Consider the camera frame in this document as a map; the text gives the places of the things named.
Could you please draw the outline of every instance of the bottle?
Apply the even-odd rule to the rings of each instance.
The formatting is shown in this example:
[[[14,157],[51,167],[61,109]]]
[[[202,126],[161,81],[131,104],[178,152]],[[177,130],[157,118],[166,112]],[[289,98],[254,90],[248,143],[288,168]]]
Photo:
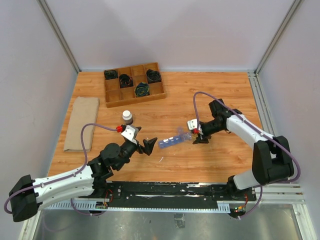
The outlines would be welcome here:
[[[133,118],[131,112],[128,110],[123,111],[122,118],[123,118],[126,125],[131,125],[134,123],[134,118]]]

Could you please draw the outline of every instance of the wooden tabletop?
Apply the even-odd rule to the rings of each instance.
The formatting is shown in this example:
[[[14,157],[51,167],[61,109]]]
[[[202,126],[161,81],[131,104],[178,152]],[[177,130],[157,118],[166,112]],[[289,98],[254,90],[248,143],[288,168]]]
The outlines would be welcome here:
[[[129,110],[133,125],[141,126],[137,140],[173,137],[177,127],[187,130],[187,121],[195,118],[193,95],[197,91],[222,98],[224,103],[237,108],[254,124],[261,127],[255,100],[245,72],[163,72],[166,98],[127,106],[107,108],[103,72],[80,72],[56,146],[49,176],[75,169],[83,164],[82,152],[64,152],[64,141],[72,106],[77,97],[99,97],[97,123],[111,128],[123,124],[122,112]],[[196,104],[202,122],[213,119],[208,96],[199,94]],[[99,155],[109,143],[123,143],[116,132],[96,127],[89,161]],[[156,143],[151,156],[135,153],[129,164],[113,171],[113,181],[165,181],[224,183],[229,176],[251,168],[252,150],[234,133],[219,132],[209,144],[192,145],[191,141],[160,149]]]

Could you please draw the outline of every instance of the wooden organizer box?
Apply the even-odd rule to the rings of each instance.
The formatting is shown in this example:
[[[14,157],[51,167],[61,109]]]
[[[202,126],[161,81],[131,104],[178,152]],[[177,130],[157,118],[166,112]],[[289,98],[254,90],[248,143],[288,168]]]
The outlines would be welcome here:
[[[129,104],[165,99],[166,93],[163,85],[163,79],[161,78],[160,82],[148,83],[146,72],[149,69],[160,72],[157,62],[105,70],[116,70],[118,77],[121,74],[127,74],[132,77],[133,80],[133,86],[120,88],[119,78],[108,80],[104,79],[106,107],[114,108]],[[139,83],[142,82],[149,84],[150,95],[136,97],[135,88]]]

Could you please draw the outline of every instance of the beige mat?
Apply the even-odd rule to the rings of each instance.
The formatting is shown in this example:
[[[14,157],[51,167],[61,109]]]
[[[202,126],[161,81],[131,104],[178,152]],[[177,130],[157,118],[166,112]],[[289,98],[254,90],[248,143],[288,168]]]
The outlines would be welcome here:
[[[77,97],[73,103],[72,112],[64,140],[65,152],[81,152],[81,129],[85,124],[95,123],[98,116],[98,97]],[[83,132],[83,142],[87,151],[91,150],[95,126],[87,126]]]

